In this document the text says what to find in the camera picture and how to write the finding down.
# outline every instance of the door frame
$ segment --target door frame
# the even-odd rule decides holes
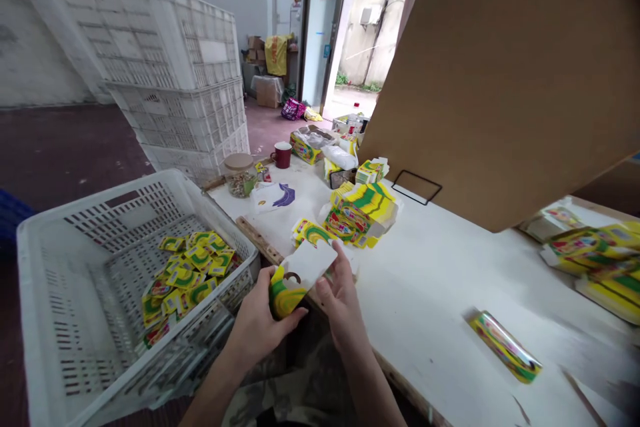
[[[340,25],[340,18],[343,14],[343,6],[345,0],[336,0],[336,7],[333,12],[333,20],[331,22],[331,36],[329,38],[330,51],[329,56],[327,58],[327,64],[325,67],[325,74],[322,82],[322,94],[320,98],[320,115],[322,115],[325,102],[327,99],[327,92],[329,90],[329,80],[331,78],[331,66],[333,64],[335,55],[335,43],[336,38],[338,36],[338,30]],[[305,64],[306,64],[306,52],[307,52],[307,34],[309,30],[309,6],[311,4],[311,0],[303,0],[302,6],[302,26],[301,26],[301,34],[298,45],[298,59],[300,62],[299,68],[299,78],[298,78],[298,86],[296,88],[296,99],[298,101],[302,101],[302,93],[304,89],[304,77],[305,77]]]
[[[327,67],[325,69],[325,77],[322,82],[322,95],[320,97],[320,116],[325,109],[325,102],[327,101],[327,92],[329,91],[329,80],[331,79],[331,67],[333,65],[333,60],[336,58],[335,56],[335,44],[336,38],[338,36],[338,29],[340,28],[340,18],[343,14],[343,7],[345,4],[345,0],[337,0],[336,8],[333,12],[333,21],[331,22],[331,37],[329,39],[329,57],[327,58]]]

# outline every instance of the jar lid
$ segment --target jar lid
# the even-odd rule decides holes
[[[248,153],[232,153],[225,158],[225,167],[229,170],[247,170],[253,167],[253,157]]]

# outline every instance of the dark red floor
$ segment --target dark red floor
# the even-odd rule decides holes
[[[246,101],[251,153],[267,157],[303,120]],[[330,122],[316,122],[330,127]],[[0,110],[0,187],[37,211],[153,173],[116,105]],[[28,426],[17,265],[0,261],[0,412]],[[177,425],[189,399],[144,410],[117,425]]]

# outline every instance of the glass door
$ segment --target glass door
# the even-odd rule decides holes
[[[327,94],[342,4],[343,0],[305,0],[299,99],[320,114]]]

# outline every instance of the pink bag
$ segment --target pink bag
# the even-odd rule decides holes
[[[304,103],[300,103],[297,100],[289,98],[285,103],[285,106],[282,107],[280,115],[287,120],[298,120],[304,118],[306,110],[307,107]]]

